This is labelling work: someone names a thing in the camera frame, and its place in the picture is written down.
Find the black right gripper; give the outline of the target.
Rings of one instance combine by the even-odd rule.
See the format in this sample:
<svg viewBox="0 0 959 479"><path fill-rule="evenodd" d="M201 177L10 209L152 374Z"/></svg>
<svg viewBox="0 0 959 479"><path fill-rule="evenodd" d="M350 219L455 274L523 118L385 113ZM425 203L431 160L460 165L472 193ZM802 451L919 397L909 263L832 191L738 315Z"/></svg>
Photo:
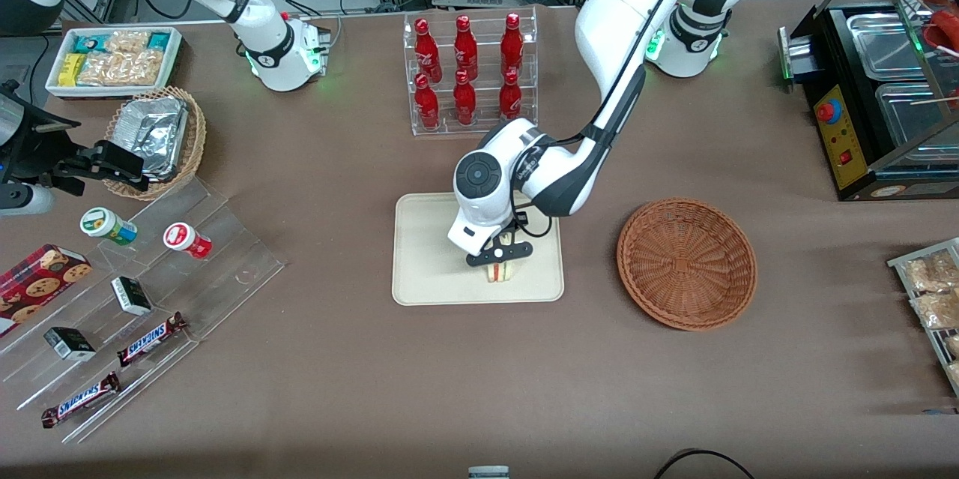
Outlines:
<svg viewBox="0 0 959 479"><path fill-rule="evenodd" d="M109 140L93 145L93 159L67 131L80 125L46 112L17 96L17 83L2 84L2 183L56 188L62 176L114 181L146 192L144 160Z"/></svg>

